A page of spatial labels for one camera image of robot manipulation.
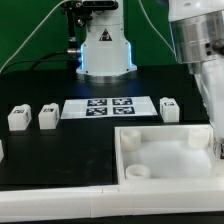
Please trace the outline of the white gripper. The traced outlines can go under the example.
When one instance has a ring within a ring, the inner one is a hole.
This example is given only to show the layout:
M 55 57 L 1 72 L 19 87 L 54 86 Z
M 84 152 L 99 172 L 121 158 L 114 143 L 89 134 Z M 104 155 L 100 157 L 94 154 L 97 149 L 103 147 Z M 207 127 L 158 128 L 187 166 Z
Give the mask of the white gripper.
M 224 142 L 224 59 L 201 63 L 194 73 L 218 142 Z

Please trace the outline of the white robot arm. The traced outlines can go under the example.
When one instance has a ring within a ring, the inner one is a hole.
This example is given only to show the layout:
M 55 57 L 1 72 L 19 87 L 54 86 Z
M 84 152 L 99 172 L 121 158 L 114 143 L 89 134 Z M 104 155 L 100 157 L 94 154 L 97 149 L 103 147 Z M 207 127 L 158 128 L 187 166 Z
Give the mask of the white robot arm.
M 143 65 L 185 64 L 224 143 L 224 0 L 80 0 L 89 20 L 82 79 L 115 81 Z

